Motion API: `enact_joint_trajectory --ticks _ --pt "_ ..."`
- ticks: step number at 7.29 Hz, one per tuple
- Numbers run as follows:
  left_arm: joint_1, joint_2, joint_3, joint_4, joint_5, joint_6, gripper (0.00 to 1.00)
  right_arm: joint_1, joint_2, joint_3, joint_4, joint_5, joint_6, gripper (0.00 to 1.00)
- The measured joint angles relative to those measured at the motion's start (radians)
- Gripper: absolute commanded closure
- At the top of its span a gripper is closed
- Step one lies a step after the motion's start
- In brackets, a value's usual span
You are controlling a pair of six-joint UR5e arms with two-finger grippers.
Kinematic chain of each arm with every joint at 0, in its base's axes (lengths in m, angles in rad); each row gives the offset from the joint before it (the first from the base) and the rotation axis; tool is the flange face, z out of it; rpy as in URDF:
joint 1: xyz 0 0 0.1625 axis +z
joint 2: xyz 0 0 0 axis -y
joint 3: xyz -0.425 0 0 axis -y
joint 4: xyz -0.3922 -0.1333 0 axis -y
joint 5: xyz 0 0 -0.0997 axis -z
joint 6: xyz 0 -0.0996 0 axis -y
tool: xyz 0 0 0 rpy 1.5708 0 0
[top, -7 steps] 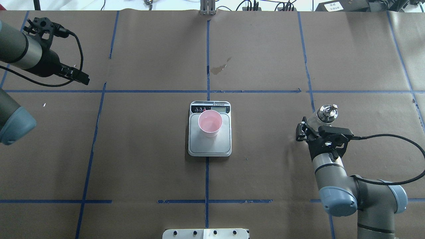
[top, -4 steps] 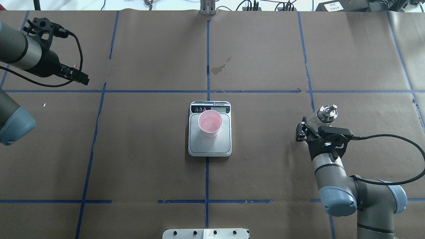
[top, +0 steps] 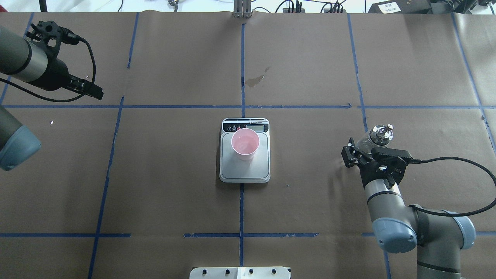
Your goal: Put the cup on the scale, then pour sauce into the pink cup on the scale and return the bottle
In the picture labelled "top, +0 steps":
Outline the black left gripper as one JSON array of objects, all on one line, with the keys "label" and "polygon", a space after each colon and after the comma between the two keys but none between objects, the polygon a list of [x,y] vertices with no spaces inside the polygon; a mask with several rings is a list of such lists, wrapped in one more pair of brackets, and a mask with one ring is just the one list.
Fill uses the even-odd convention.
[{"label": "black left gripper", "polygon": [[76,45],[82,37],[53,21],[39,21],[30,26],[33,30],[26,33],[31,48],[29,66],[35,66],[35,69],[27,83],[47,91],[64,88],[102,100],[104,92],[100,86],[69,74],[65,62],[57,58],[62,43]]}]

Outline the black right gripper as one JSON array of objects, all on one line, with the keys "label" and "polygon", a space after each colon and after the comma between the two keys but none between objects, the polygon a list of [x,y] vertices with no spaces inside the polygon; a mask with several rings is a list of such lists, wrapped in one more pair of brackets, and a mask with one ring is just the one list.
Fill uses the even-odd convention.
[{"label": "black right gripper", "polygon": [[413,160],[406,150],[375,147],[368,154],[354,143],[354,138],[350,138],[341,155],[347,168],[358,166],[363,187],[377,179],[386,180],[387,187],[398,185],[404,177],[407,165]]}]

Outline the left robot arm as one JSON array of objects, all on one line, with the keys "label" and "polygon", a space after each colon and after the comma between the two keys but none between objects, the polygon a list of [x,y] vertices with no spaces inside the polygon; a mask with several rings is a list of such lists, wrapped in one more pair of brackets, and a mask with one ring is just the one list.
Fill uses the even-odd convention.
[{"label": "left robot arm", "polygon": [[[76,97],[57,100],[39,95],[5,78],[2,83],[17,88],[33,97],[53,103],[67,103],[90,96],[101,100],[103,89],[95,84],[96,62],[87,39],[75,34],[54,21],[39,21],[30,24],[32,30],[25,37],[1,26],[0,70],[11,78],[35,86],[45,91],[61,88],[76,94]],[[92,77],[88,81],[69,73],[65,62],[58,58],[61,44],[77,45],[84,43],[92,62]],[[14,115],[1,107],[1,152],[0,166],[10,171],[32,157],[41,148],[41,142],[32,131]]]}]

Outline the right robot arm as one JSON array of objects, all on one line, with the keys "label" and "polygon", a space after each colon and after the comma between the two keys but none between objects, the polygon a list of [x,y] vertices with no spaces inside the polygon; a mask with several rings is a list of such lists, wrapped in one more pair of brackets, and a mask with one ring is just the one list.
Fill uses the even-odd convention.
[{"label": "right robot arm", "polygon": [[455,212],[405,205],[399,182],[417,160],[405,150],[376,146],[367,152],[353,138],[341,154],[346,167],[360,170],[379,247],[388,253],[416,250],[418,279],[462,278],[460,254],[473,246],[475,226]]}]

